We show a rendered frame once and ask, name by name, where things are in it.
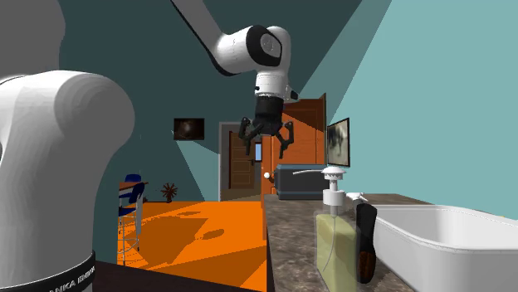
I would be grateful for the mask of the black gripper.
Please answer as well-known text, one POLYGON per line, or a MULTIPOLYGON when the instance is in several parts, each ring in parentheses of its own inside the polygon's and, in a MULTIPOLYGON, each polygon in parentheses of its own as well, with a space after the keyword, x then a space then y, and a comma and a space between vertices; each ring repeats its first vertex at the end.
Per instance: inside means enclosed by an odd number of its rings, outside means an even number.
POLYGON ((292 121, 282 123, 283 100, 275 96, 260 95, 257 97, 255 117, 252 121, 243 117, 240 123, 238 138, 245 147, 245 154, 250 154, 252 140, 258 134, 275 135, 280 142, 279 159, 283 159, 283 153, 290 144, 294 143, 294 124, 292 121), (288 139, 284 139, 280 133, 283 125, 288 130, 288 139))

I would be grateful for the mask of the orange open door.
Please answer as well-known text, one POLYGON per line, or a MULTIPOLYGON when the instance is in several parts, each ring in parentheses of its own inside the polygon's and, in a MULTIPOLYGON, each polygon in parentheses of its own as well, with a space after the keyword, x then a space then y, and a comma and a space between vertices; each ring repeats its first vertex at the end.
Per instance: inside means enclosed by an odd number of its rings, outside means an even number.
POLYGON ((294 143, 283 151, 279 158, 281 143, 276 136, 261 137, 261 206, 263 239, 266 239, 266 195, 275 191, 272 178, 278 164, 325 164, 325 95, 319 99, 300 99, 298 102, 285 104, 282 121, 291 121, 294 125, 294 143))

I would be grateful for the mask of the small dark red plant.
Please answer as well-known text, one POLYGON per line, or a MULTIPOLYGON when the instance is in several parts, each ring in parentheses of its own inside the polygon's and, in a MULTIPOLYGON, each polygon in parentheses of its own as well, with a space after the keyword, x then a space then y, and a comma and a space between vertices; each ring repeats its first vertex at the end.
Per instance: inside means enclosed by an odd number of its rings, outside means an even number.
POLYGON ((177 195, 178 188, 175 186, 174 183, 165 183, 162 188, 160 189, 160 192, 162 193, 163 197, 166 199, 167 203, 171 203, 173 201, 173 198, 177 195))

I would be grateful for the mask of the black bottle white nozzle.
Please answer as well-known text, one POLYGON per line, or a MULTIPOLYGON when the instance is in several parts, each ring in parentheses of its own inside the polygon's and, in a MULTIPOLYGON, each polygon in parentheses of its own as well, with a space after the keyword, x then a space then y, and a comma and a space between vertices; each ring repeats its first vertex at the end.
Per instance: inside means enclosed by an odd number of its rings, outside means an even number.
POLYGON ((374 277, 377 261, 374 248, 374 227, 378 214, 362 192, 347 192, 356 217, 356 267, 357 281, 368 284, 374 277))

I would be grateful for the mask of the dark framed wall picture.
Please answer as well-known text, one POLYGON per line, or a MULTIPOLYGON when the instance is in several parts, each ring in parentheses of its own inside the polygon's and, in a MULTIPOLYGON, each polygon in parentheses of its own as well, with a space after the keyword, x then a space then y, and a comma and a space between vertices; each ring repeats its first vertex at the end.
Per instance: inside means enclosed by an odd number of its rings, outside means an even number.
POLYGON ((175 118, 173 138, 175 140, 204 140, 204 119, 175 118))

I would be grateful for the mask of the clear soap dispenser yellow liquid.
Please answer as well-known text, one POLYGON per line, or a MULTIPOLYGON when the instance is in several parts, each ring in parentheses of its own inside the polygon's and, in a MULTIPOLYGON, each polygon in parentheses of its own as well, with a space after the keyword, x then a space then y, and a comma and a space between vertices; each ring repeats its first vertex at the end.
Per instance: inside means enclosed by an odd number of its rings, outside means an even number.
POLYGON ((357 292, 356 230, 340 216, 345 191, 338 188, 338 181, 345 170, 331 166, 315 172, 329 182, 322 190, 322 209, 315 212, 315 267, 329 292, 357 292))

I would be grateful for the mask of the dark grey-blue box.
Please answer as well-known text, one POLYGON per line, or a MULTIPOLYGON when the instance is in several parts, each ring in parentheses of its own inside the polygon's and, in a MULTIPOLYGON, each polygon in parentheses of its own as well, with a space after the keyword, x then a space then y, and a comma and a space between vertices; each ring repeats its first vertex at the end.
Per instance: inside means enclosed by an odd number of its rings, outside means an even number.
POLYGON ((321 172, 324 164, 278 164, 274 188, 280 200, 322 200, 329 182, 321 172))

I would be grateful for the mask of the framed grey wall picture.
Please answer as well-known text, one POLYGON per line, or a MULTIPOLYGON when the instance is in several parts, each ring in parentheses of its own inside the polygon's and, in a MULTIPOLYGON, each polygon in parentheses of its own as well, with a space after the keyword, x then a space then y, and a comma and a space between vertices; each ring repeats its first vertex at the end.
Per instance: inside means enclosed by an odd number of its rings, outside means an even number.
POLYGON ((350 167, 349 118, 326 127, 327 163, 350 167))

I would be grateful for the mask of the brown panelled door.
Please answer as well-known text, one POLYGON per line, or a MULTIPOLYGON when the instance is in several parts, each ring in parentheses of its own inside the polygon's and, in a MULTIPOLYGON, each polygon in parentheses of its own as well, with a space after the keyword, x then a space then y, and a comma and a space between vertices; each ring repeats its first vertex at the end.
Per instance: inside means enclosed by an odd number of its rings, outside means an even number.
POLYGON ((253 189, 255 184, 255 157, 246 153, 247 147, 238 133, 229 132, 229 188, 253 189))

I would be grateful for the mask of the white sink basin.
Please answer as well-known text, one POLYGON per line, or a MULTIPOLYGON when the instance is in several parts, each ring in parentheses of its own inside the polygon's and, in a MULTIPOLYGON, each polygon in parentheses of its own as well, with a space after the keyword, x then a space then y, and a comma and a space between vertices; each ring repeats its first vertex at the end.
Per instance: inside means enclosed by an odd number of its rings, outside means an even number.
POLYGON ((377 257, 415 292, 518 292, 517 220, 444 205, 377 211, 377 257))

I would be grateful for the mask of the dark robot stand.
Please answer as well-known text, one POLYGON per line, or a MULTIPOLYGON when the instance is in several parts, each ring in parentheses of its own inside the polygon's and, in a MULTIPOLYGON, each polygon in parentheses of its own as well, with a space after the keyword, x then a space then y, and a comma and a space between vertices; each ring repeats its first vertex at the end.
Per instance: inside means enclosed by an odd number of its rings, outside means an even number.
POLYGON ((104 261, 95 263, 93 292, 258 292, 104 261))

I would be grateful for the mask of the blue chair metal legs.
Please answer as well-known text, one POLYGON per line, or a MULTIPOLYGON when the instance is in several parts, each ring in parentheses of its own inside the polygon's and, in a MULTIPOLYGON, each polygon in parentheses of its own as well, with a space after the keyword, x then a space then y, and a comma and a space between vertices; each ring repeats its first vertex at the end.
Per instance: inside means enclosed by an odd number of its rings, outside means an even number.
POLYGON ((118 210, 118 232, 121 242, 121 248, 117 251, 118 255, 122 256, 123 265, 126 262, 126 253, 132 248, 139 251, 139 236, 142 227, 142 206, 144 203, 144 190, 146 182, 142 181, 139 174, 128 174, 125 177, 125 182, 139 182, 131 189, 124 190, 119 194, 119 210, 118 210), (126 220, 131 219, 134 223, 134 236, 127 237, 126 235, 126 220))

